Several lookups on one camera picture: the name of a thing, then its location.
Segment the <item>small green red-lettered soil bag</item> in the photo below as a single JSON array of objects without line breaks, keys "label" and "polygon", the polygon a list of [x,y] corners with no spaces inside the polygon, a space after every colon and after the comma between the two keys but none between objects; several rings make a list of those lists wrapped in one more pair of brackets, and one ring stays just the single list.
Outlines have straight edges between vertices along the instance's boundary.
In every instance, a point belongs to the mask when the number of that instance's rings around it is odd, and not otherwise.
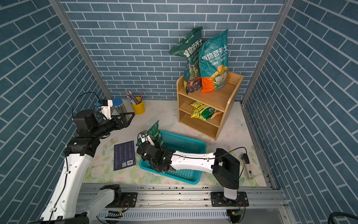
[{"label": "small green red-lettered soil bag", "polygon": [[155,144],[155,147],[159,148],[161,151],[164,151],[166,149],[166,147],[164,145],[164,140],[163,140],[162,134],[159,130],[159,120],[155,124],[153,124],[153,126],[147,132],[150,135],[150,137],[152,138],[152,140]]}]

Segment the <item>yellow green fertilizer bag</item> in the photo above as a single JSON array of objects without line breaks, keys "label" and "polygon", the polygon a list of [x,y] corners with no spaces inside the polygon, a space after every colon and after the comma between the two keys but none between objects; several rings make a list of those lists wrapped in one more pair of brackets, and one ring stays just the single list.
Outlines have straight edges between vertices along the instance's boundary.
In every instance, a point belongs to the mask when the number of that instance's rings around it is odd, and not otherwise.
[{"label": "yellow green fertilizer bag", "polygon": [[213,107],[210,107],[206,104],[203,104],[203,103],[200,103],[197,101],[193,102],[191,104],[191,106],[193,107],[193,112],[192,112],[191,118],[208,120],[208,119],[213,119],[217,115],[222,114],[221,111],[216,110]]}]

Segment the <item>dark green soil bag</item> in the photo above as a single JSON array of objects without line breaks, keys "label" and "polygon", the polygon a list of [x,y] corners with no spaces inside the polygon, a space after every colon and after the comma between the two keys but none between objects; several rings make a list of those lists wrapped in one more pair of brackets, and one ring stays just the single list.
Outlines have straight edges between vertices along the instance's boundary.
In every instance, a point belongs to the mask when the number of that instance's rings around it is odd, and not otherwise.
[{"label": "dark green soil bag", "polygon": [[175,44],[169,54],[185,57],[187,64],[184,71],[184,88],[186,94],[202,87],[199,51],[202,46],[202,27],[193,28],[182,40]]}]

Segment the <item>teal and orange soil bag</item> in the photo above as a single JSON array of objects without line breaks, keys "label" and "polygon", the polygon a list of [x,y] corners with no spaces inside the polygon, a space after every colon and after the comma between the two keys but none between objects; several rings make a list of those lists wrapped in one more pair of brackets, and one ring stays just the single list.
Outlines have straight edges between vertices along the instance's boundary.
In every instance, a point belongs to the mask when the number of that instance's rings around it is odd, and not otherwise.
[{"label": "teal and orange soil bag", "polygon": [[207,40],[199,52],[199,66],[202,80],[201,93],[221,89],[228,76],[228,30]]}]

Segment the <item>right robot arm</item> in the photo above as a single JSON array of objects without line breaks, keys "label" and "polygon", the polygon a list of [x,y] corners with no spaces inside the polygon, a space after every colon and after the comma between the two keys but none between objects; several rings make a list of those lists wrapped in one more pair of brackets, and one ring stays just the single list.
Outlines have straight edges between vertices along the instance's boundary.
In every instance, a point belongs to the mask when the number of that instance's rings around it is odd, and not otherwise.
[{"label": "right robot arm", "polygon": [[241,162],[222,148],[217,148],[214,153],[193,154],[165,147],[160,149],[144,141],[139,143],[137,154],[149,165],[148,170],[182,182],[189,182],[191,176],[202,172],[212,174],[223,187],[223,192],[211,193],[214,207],[249,206],[246,193],[238,191],[243,172]]}]

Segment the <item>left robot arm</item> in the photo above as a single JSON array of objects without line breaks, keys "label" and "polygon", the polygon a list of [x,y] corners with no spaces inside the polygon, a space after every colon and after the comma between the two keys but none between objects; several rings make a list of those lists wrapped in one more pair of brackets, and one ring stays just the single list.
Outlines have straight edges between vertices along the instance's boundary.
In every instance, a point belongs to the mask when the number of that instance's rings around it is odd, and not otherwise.
[{"label": "left robot arm", "polygon": [[128,202],[122,195],[120,185],[109,184],[87,204],[77,209],[77,199],[85,173],[95,157],[100,140],[112,131],[127,128],[134,113],[120,113],[106,117],[93,110],[83,110],[73,117],[77,136],[64,150],[64,165],[54,193],[38,224],[89,224],[107,206],[124,206]]}]

